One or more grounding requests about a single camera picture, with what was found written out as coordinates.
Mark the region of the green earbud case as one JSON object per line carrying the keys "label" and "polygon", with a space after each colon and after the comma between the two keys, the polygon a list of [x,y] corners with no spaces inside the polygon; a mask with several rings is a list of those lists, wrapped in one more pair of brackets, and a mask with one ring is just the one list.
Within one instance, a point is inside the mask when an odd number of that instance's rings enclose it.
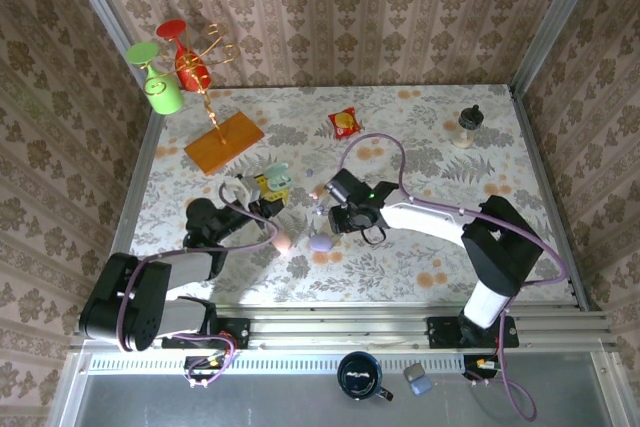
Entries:
{"label": "green earbud case", "polygon": [[288,189],[292,184],[289,173],[289,164],[286,162],[274,163],[266,168],[263,173],[267,188],[272,192]]}

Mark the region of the red snack packet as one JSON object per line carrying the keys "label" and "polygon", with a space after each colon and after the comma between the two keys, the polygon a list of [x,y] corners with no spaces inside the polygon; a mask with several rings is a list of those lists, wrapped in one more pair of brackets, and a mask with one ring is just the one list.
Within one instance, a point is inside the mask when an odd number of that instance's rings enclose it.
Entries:
{"label": "red snack packet", "polygon": [[350,137],[362,129],[356,118],[354,107],[348,107],[340,112],[329,114],[328,119],[333,126],[336,139]]}

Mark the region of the green wine glass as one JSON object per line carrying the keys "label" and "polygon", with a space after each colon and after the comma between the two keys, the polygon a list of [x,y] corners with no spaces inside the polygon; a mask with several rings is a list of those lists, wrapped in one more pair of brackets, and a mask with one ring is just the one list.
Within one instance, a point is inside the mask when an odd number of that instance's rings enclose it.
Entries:
{"label": "green wine glass", "polygon": [[184,105],[182,92],[169,72],[153,66],[159,46],[152,41],[133,44],[125,53],[126,60],[146,73],[143,91],[152,109],[160,115],[171,115]]}

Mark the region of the black mug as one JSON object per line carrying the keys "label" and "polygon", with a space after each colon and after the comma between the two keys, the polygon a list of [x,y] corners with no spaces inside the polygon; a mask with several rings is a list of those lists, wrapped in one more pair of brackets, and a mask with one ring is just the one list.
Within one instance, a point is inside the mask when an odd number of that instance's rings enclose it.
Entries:
{"label": "black mug", "polygon": [[391,402],[394,395],[382,386],[382,379],[380,362],[363,351],[347,354],[337,369],[337,381],[341,390],[357,401],[380,397]]}

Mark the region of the red wine glass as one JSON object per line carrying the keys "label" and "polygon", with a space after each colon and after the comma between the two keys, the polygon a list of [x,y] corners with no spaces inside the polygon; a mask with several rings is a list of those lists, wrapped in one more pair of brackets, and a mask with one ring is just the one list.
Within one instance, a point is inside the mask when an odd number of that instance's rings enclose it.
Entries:
{"label": "red wine glass", "polygon": [[174,67],[182,87],[189,92],[204,93],[211,84],[211,76],[201,58],[180,40],[186,29],[184,20],[174,19],[161,24],[156,34],[176,45]]}

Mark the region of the small grey-blue box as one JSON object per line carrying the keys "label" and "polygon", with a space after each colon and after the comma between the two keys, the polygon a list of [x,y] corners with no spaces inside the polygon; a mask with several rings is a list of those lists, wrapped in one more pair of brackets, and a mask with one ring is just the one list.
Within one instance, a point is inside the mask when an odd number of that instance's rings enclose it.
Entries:
{"label": "small grey-blue box", "polygon": [[404,369],[403,374],[415,396],[424,395],[433,389],[433,383],[420,363],[411,364]]}

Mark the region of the aluminium side rail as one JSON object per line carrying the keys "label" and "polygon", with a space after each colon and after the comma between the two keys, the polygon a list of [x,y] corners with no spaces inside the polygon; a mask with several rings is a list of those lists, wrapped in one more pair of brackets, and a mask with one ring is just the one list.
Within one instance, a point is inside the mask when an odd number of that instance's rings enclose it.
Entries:
{"label": "aluminium side rail", "polygon": [[165,120],[163,116],[155,112],[151,113],[111,245],[111,254],[129,252],[144,198],[148,176],[164,124]]}
{"label": "aluminium side rail", "polygon": [[529,122],[522,96],[511,86],[508,86],[508,90],[514,104],[514,110],[532,163],[532,169],[535,173],[541,196],[545,203],[550,227],[556,241],[557,252],[564,262],[565,271],[573,288],[574,297],[576,298],[578,307],[582,311],[590,311],[591,306],[589,304],[589,299],[573,258],[570,244],[560,216],[560,211],[555,202],[551,184],[547,176],[547,169],[537,146],[536,138]]}

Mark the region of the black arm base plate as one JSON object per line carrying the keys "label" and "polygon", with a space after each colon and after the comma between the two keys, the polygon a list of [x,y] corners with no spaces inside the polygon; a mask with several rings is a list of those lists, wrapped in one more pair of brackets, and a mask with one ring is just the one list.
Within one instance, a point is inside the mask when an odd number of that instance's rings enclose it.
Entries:
{"label": "black arm base plate", "polygon": [[[250,320],[247,318],[218,318],[203,324],[200,337],[218,336],[229,338],[236,349],[247,349],[250,340]],[[163,349],[227,349],[229,345],[221,340],[183,340],[164,338],[160,341]]]}
{"label": "black arm base plate", "polygon": [[433,316],[426,319],[426,334],[431,349],[484,348],[496,349],[500,345],[517,348],[519,338],[515,321],[506,316],[504,320],[503,341],[500,341],[500,320],[489,328],[481,328],[459,316]]}

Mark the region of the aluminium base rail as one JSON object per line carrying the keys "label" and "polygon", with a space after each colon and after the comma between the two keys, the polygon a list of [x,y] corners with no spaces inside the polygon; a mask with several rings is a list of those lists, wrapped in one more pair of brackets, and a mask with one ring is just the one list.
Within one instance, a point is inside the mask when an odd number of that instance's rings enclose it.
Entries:
{"label": "aluminium base rail", "polygon": [[[458,316],[458,308],[423,305],[218,305],[221,317],[251,322],[251,350],[376,352],[425,350],[426,319]],[[508,313],[515,321],[517,348],[531,352],[609,350],[616,344],[605,316],[567,306],[525,306]],[[484,348],[432,349],[488,351]]]}

